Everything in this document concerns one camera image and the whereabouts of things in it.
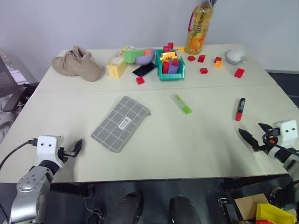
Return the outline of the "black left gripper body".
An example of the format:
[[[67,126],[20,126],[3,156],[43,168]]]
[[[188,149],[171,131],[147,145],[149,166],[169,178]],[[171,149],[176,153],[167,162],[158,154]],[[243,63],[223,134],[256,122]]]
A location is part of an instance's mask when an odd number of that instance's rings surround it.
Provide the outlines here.
[[[58,157],[63,163],[66,163],[69,157],[76,157],[76,152],[74,150],[67,151],[63,147],[60,147],[58,150]]]

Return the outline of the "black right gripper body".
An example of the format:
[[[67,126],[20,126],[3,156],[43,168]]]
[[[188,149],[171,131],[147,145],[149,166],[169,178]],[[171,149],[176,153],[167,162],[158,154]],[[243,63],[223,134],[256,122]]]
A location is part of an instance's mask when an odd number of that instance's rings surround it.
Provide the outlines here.
[[[262,136],[262,140],[263,140],[263,145],[259,146],[256,145],[253,147],[253,151],[254,152],[269,152],[278,142],[278,138],[277,137],[273,137],[273,136],[269,136],[268,134],[264,134]]]

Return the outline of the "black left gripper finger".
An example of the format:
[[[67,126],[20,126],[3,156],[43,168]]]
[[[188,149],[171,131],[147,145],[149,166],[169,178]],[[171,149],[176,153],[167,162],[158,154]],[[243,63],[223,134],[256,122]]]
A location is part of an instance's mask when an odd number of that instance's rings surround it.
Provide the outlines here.
[[[80,139],[76,142],[74,149],[72,151],[72,157],[77,157],[83,145],[83,139]]]

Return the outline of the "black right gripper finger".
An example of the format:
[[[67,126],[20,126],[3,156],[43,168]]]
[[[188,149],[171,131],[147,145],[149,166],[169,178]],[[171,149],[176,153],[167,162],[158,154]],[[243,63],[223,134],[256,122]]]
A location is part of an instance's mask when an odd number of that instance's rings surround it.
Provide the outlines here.
[[[253,149],[258,149],[258,141],[246,130],[239,128],[239,134]]]
[[[272,129],[272,126],[270,126],[270,125],[268,125],[268,124],[259,123],[258,125],[261,127],[261,129],[262,129],[265,133],[267,133],[268,131],[270,131],[270,130]]]

